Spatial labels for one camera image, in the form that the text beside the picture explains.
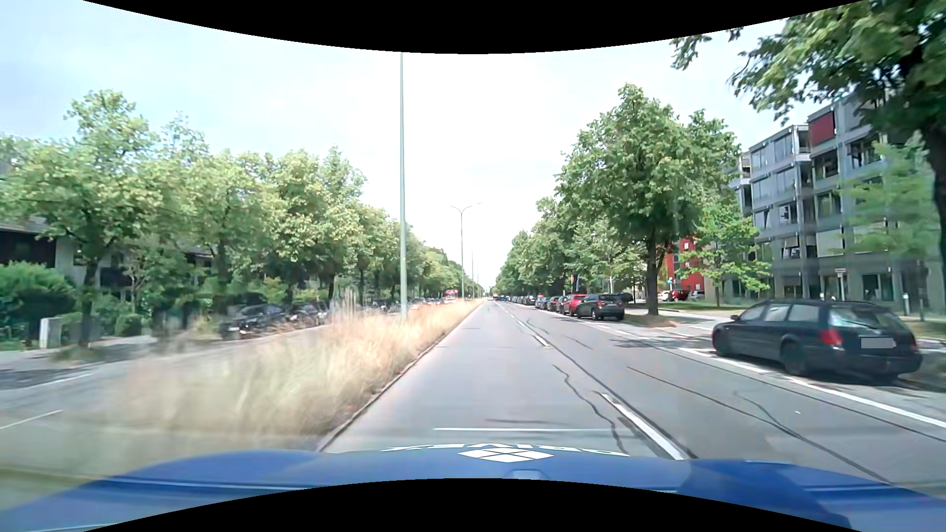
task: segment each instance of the pole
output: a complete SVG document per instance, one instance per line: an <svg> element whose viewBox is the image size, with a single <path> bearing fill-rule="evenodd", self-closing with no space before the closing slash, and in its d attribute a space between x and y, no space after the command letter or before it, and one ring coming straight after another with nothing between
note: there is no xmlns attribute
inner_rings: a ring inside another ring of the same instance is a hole
<svg viewBox="0 0 946 532"><path fill-rule="evenodd" d="M401 60L401 317L408 316L408 223L404 194L404 52Z"/></svg>
<svg viewBox="0 0 946 532"><path fill-rule="evenodd" d="M466 299L466 263L464 262L464 210L460 211L460 299Z"/></svg>

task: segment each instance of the apartment building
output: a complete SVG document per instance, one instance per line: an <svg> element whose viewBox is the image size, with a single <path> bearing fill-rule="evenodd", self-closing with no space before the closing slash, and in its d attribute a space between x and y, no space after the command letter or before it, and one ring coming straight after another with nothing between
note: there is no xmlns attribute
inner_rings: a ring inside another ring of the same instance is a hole
<svg viewBox="0 0 946 532"><path fill-rule="evenodd" d="M926 309L944 312L938 257L918 283L888 253L847 251L867 229L850 224L856 205L840 188L880 180L884 161L871 143L886 140L862 123L859 105L839 100L749 149L748 175L730 187L759 228L759 258L772 264L770 289L749 293L734 280L726 283L725 299L833 297L904 310L908 294L911 310L922 299Z"/></svg>

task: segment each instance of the red car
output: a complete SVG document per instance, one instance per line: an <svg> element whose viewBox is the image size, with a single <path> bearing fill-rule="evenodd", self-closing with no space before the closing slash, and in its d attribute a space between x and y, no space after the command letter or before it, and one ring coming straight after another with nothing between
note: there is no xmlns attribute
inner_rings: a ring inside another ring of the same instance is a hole
<svg viewBox="0 0 946 532"><path fill-rule="evenodd" d="M559 312L567 314L569 316L577 316L575 309L578 308L578 304L582 302L582 299L585 299L585 293L570 293L562 298L558 304Z"/></svg>

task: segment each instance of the license plate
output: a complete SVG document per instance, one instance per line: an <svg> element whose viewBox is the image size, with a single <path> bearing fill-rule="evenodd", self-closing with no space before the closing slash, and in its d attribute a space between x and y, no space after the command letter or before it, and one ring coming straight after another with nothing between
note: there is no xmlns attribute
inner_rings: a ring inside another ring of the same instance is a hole
<svg viewBox="0 0 946 532"><path fill-rule="evenodd" d="M862 349L892 349L896 346L893 338L861 338Z"/></svg>

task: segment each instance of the shrub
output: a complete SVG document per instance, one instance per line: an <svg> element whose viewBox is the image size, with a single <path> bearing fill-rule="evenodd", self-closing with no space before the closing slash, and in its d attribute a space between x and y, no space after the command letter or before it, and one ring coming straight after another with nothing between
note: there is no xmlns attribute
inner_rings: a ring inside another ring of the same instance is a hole
<svg viewBox="0 0 946 532"><path fill-rule="evenodd" d="M143 328L141 314L122 314L115 321L115 334L118 336L139 336Z"/></svg>

